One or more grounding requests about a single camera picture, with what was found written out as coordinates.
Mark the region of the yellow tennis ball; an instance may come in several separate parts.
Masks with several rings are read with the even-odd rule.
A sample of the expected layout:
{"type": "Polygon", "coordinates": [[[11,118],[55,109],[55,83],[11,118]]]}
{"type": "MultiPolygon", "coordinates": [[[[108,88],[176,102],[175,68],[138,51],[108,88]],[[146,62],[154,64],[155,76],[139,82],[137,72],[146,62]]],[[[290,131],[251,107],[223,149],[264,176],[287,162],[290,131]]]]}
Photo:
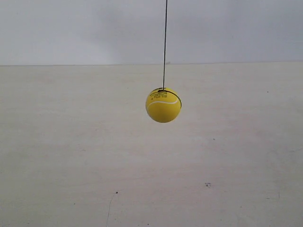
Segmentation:
{"type": "Polygon", "coordinates": [[[154,89],[148,94],[145,109],[150,118],[159,123],[168,123],[177,118],[182,102],[176,91],[165,87],[154,89]]]}

